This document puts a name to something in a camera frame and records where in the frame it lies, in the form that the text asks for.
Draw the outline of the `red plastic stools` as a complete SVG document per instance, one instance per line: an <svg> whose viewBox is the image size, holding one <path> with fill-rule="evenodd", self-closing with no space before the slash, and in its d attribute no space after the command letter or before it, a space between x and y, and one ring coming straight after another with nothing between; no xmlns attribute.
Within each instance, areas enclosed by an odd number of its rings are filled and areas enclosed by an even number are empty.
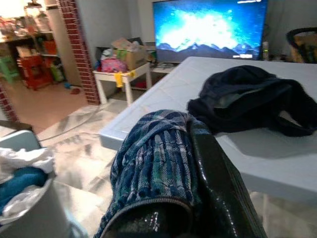
<svg viewBox="0 0 317 238"><path fill-rule="evenodd" d="M23 83L28 89L37 90L65 80L57 54L39 53L27 45L17 46L17 64L22 70Z"/></svg>

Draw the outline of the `blue garment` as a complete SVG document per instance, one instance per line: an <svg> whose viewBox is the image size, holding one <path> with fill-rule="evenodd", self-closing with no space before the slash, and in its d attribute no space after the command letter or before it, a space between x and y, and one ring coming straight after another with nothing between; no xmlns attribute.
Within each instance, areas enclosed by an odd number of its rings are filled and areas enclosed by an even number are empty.
<svg viewBox="0 0 317 238"><path fill-rule="evenodd" d="M6 204L26 187L31 185L43 187L47 179L48 174L41 169L34 167L17 169L13 173L13 178L0 184L0 214L2 214Z"/></svg>

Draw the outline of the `light blue folding table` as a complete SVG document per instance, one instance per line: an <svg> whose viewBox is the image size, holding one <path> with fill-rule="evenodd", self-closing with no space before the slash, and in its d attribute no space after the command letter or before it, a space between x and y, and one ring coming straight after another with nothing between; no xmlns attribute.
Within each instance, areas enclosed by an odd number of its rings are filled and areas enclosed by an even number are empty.
<svg viewBox="0 0 317 238"><path fill-rule="evenodd" d="M253 65L278 77L295 79L317 100L316 64L189 57L100 131L102 146L119 149L131 128L147 113L185 111L209 76L239 65ZM291 201L289 212L317 223L317 133L287 137L254 129L216 138L248 189Z"/></svg>

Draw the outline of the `white garment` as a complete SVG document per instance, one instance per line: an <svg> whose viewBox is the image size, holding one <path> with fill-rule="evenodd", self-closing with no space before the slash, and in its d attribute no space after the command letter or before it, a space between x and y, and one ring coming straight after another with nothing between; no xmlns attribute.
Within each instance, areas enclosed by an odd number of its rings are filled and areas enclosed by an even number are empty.
<svg viewBox="0 0 317 238"><path fill-rule="evenodd" d="M49 174L54 170L54 165L54 154L48 148L14 151L10 148L0 147L0 183L11 179L13 172L17 169L34 167Z"/></svg>

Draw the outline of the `grey laundry bin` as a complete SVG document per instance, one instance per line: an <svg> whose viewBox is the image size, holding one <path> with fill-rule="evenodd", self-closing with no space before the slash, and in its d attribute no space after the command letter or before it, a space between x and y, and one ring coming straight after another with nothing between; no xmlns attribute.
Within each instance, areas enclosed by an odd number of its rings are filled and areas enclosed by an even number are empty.
<svg viewBox="0 0 317 238"><path fill-rule="evenodd" d="M44 194L25 215L0 227L0 238L88 238L87 231L63 206L49 174Z"/></svg>

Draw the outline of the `brown cardboard box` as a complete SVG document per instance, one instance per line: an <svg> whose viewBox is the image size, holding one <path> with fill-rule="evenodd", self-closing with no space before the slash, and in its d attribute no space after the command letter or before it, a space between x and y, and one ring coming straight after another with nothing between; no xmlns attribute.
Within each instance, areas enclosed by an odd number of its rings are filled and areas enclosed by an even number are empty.
<svg viewBox="0 0 317 238"><path fill-rule="evenodd" d="M142 40L137 38L119 38L111 43L116 58L127 65L129 70L147 63L148 53Z"/></svg>

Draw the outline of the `black round-rimmed seat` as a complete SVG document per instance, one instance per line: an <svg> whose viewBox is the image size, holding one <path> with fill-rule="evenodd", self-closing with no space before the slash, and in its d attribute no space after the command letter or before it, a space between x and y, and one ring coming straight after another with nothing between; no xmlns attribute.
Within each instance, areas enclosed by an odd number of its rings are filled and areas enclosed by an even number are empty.
<svg viewBox="0 0 317 238"><path fill-rule="evenodd" d="M286 39L293 62L317 64L317 27L291 30Z"/></svg>

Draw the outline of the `pink kids bag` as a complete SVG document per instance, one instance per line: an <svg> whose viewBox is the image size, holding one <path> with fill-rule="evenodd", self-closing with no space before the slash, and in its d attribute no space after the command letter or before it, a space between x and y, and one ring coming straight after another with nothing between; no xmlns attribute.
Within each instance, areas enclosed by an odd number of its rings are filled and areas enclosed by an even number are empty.
<svg viewBox="0 0 317 238"><path fill-rule="evenodd" d="M127 64L119 59L104 59L101 61L101 72L118 73L127 71Z"/></svg>

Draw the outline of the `yellow cloth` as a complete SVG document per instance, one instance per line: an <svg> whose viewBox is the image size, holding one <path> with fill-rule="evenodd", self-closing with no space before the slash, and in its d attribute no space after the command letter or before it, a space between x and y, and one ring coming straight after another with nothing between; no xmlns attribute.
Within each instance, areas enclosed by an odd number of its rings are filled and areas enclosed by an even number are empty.
<svg viewBox="0 0 317 238"><path fill-rule="evenodd" d="M134 78L135 78L135 75L136 75L136 71L135 70L132 70L132 71L129 71L129 72L117 72L114 74L114 79L115 79L115 83L116 83L116 87L117 88L122 88L123 87L123 84L124 84L124 77L127 78L127 82L131 82Z"/></svg>

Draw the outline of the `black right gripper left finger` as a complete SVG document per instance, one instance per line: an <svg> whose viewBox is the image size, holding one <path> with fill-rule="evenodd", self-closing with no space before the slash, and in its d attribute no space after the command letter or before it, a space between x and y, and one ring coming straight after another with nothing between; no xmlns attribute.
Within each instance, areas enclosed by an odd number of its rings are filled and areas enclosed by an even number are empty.
<svg viewBox="0 0 317 238"><path fill-rule="evenodd" d="M176 238L190 233L192 207L176 198L154 198L106 214L100 238Z"/></svg>

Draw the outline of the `small white side table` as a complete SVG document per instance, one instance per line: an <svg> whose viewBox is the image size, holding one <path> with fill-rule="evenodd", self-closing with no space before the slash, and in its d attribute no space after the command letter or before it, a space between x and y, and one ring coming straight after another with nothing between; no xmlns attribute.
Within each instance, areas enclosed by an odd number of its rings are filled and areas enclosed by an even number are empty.
<svg viewBox="0 0 317 238"><path fill-rule="evenodd" d="M146 63L146 64L144 64L144 65L142 65L134 70L136 71L136 75L132 81L134 81L135 79L137 79L138 77L140 77L142 75L145 75L145 77L146 77L146 89L145 90L149 90L152 87L152 77L151 77L150 64ZM93 71L93 73L94 73L95 80L96 80L96 85L97 85L100 103L106 104L107 98L106 98L106 94L104 92L102 82L107 81L107 82L114 82L115 83L115 79L114 79L115 73L107 73L107 72L99 72L99 71ZM127 105L131 105L134 101L133 95L132 95L132 86L131 86L132 81L127 82L126 77L124 77L123 79L124 79L123 87L125 89Z"/></svg>

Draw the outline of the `black garment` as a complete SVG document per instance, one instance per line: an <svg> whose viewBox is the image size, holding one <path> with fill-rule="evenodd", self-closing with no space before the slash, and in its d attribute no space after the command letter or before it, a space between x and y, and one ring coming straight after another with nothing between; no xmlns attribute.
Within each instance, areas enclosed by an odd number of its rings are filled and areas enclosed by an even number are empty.
<svg viewBox="0 0 317 238"><path fill-rule="evenodd" d="M211 75L187 110L215 134L268 128L303 137L317 131L317 102L302 85L251 65Z"/></svg>

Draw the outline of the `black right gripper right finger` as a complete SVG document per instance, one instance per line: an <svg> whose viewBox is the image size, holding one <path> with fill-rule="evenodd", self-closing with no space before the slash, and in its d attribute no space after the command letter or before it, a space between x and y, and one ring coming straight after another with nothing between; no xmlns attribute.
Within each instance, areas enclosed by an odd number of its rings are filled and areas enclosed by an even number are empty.
<svg viewBox="0 0 317 238"><path fill-rule="evenodd" d="M240 172L208 127L188 125L199 176L203 238L268 238Z"/></svg>

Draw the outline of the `flat screen television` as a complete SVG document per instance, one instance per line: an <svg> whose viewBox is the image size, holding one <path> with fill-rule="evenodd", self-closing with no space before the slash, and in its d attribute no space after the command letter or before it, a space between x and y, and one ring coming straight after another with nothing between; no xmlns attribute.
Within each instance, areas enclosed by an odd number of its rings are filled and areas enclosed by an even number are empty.
<svg viewBox="0 0 317 238"><path fill-rule="evenodd" d="M152 3L159 62L188 57L258 60L268 0L165 0Z"/></svg>

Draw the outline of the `blue plaid shirt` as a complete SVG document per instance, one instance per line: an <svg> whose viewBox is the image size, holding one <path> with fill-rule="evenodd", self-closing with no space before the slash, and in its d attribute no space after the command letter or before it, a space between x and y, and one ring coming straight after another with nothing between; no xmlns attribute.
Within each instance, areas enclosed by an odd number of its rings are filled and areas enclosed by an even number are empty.
<svg viewBox="0 0 317 238"><path fill-rule="evenodd" d="M128 204L154 198L176 198L193 209L190 233L176 238L203 238L200 231L202 201L189 114L159 110L141 117L124 139L110 170L111 203L103 215ZM100 238L100 226L94 238Z"/></svg>

